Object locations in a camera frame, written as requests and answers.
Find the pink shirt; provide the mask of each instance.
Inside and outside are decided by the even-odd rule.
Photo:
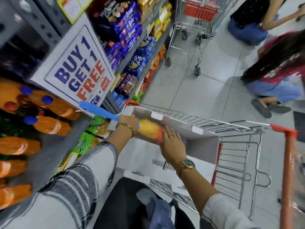
[[[296,32],[296,31],[290,31],[285,34],[290,34],[293,32]],[[264,49],[270,48],[273,45],[273,43],[282,35],[279,35],[279,36],[275,37],[274,39],[266,42],[266,44],[264,45]],[[264,77],[262,77],[260,79],[260,81],[263,81],[266,83],[271,83],[271,84],[278,84],[282,79],[284,79],[288,76],[291,76],[295,73],[301,73],[301,74],[305,75],[305,65],[301,66],[301,67],[297,67],[297,68],[283,69],[283,67],[287,64],[288,61],[293,60],[298,56],[299,56],[299,54],[295,54],[295,55],[291,56],[289,59],[282,62],[282,64],[280,66],[278,66],[276,69],[273,69],[268,74],[266,74]]]

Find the shopping cart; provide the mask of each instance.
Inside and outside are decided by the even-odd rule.
[[[165,108],[154,107],[127,101],[126,105],[136,105],[160,113],[164,116],[183,121],[189,125],[203,128],[219,135],[217,165],[213,175],[212,184],[220,193],[227,196],[239,209],[242,208],[245,183],[252,181],[252,199],[249,209],[249,219],[252,220],[257,187],[267,188],[271,185],[271,177],[259,168],[261,144],[263,134],[266,130],[273,130],[285,134],[285,157],[282,185],[282,210],[280,224],[281,228],[292,228],[292,153],[295,150],[296,131],[276,125],[257,123],[253,121],[234,121],[230,123],[217,121],[201,116],[196,116]],[[247,169],[249,154],[255,155],[255,167],[250,174]],[[163,169],[170,169],[169,164],[162,165]],[[265,175],[267,183],[259,184],[258,175]],[[197,212],[192,199],[178,193],[174,193],[171,185],[154,179],[150,181],[151,186],[161,190],[187,208]]]
[[[203,57],[212,32],[219,26],[230,8],[237,0],[176,0],[176,14],[174,29],[170,39],[170,45],[165,59],[166,66],[171,66],[170,49],[175,48],[195,55],[197,63],[194,73],[200,75],[199,64]],[[187,40],[188,34],[197,34],[196,51],[190,48],[184,50],[173,45],[173,39],[178,30],[182,30],[182,40]]]

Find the gold bracelet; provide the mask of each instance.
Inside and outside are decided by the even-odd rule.
[[[134,136],[134,131],[133,131],[133,128],[132,128],[130,125],[128,125],[127,123],[124,123],[124,122],[119,123],[118,125],[124,125],[124,126],[127,126],[128,128],[130,128],[131,131],[132,131],[132,138],[133,138],[133,136]]]

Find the hand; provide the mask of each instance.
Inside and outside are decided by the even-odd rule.
[[[135,115],[131,115],[131,116],[125,116],[125,115],[120,115],[119,116],[119,120],[118,123],[125,123],[130,125],[133,128],[134,131],[134,135],[138,130],[138,126],[139,126],[139,119],[135,117]]]
[[[170,163],[174,169],[177,169],[179,163],[186,157],[185,146],[179,133],[175,133],[167,126],[162,130],[163,142],[160,143],[162,156]]]
[[[305,15],[305,6],[299,8],[298,11],[295,12],[295,14],[297,15],[297,17],[301,17],[301,16]]]

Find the blue bottle cap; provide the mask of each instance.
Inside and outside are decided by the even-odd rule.
[[[38,119],[33,116],[26,116],[25,118],[23,118],[23,122],[28,125],[35,124],[35,123],[37,123],[37,121],[38,121]]]
[[[32,94],[33,89],[29,88],[27,86],[24,86],[24,87],[20,88],[20,91],[22,92],[22,94],[29,96],[30,94]]]
[[[53,102],[53,98],[51,96],[44,96],[41,98],[41,100],[45,104],[51,104]]]

